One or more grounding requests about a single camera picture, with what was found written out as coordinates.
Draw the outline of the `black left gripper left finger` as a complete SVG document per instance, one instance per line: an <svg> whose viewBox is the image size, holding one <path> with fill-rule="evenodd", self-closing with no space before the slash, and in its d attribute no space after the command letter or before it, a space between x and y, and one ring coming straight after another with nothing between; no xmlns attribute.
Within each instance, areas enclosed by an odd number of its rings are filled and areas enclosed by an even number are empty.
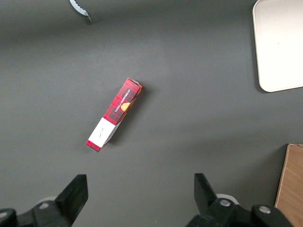
<svg viewBox="0 0 303 227"><path fill-rule="evenodd" d="M32 209L17 214L12 208L0 210L2 227L71 227L88 200L86 175L75 178L54 199L37 203Z"/></svg>

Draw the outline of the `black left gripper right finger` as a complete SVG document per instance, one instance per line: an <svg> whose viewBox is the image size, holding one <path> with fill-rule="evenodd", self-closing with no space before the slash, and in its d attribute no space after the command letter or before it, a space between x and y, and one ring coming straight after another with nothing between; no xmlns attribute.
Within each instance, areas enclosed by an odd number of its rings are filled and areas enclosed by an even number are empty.
<svg viewBox="0 0 303 227"><path fill-rule="evenodd" d="M274 206L253 205L246 210L227 197L219 197L203 173L194 175L194 198L199 214L188 227L291 227L293 224Z"/></svg>

